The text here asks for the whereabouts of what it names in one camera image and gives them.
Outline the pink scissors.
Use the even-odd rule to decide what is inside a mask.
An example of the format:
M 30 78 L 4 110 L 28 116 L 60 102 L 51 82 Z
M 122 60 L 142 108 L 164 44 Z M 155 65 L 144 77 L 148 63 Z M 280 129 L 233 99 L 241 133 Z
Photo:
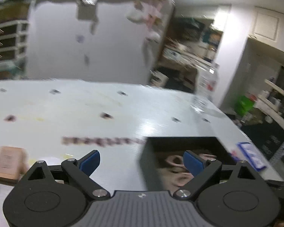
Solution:
M 170 192 L 175 192 L 194 177 L 184 166 L 183 156 L 169 155 L 165 162 L 167 166 L 162 168 L 161 174 L 163 184 Z

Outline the blue white tissue pack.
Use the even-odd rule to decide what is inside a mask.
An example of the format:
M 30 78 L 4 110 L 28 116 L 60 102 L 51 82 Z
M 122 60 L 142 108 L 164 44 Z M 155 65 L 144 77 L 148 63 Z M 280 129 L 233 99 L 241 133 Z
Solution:
M 256 147 L 252 143 L 240 142 L 237 144 L 237 147 L 257 172 L 260 172 L 267 168 L 266 162 L 264 161 L 262 154 L 256 149 Z

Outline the black open storage box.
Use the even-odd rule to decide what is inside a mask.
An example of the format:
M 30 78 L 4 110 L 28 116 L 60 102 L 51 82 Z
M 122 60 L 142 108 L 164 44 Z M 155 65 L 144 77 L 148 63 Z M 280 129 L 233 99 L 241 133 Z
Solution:
M 216 158 L 224 165 L 235 164 L 216 137 L 149 137 L 139 158 L 146 189 L 173 193 L 189 182 L 193 175 L 183 163 L 186 150 L 204 160 Z

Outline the brown cardboard box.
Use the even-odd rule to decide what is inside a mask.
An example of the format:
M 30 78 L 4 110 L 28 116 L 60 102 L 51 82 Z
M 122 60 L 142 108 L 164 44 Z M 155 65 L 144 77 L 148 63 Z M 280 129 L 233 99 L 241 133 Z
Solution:
M 17 182 L 27 172 L 27 153 L 23 148 L 0 147 L 0 180 Z

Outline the green shopping bag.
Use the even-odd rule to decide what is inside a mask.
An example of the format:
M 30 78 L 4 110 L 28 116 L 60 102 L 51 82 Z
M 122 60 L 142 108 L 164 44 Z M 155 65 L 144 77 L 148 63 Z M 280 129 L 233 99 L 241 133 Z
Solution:
M 254 105 L 254 101 L 246 96 L 241 96 L 237 100 L 234 111 L 239 116 L 244 116 Z

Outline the clear water bottle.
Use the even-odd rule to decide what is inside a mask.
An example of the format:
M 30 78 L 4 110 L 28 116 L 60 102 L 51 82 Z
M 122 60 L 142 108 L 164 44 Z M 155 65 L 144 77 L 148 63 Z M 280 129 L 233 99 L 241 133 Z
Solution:
M 191 107 L 196 113 L 204 113 L 218 83 L 219 65 L 214 63 L 207 68 L 198 68 L 195 92 Z

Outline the white plush sheep hanging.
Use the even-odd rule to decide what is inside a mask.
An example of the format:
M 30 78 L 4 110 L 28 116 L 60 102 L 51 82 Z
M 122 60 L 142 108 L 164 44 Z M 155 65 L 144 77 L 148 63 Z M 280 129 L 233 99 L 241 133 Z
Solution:
M 145 39 L 149 42 L 159 43 L 159 41 L 161 40 L 161 35 L 156 31 L 149 31 Z

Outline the white drawer cabinet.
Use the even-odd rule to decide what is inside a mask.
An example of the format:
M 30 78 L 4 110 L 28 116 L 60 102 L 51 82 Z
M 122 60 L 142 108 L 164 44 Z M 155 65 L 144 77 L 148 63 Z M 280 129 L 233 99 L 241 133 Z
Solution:
M 20 79 L 25 74 L 31 1 L 0 2 L 0 80 Z

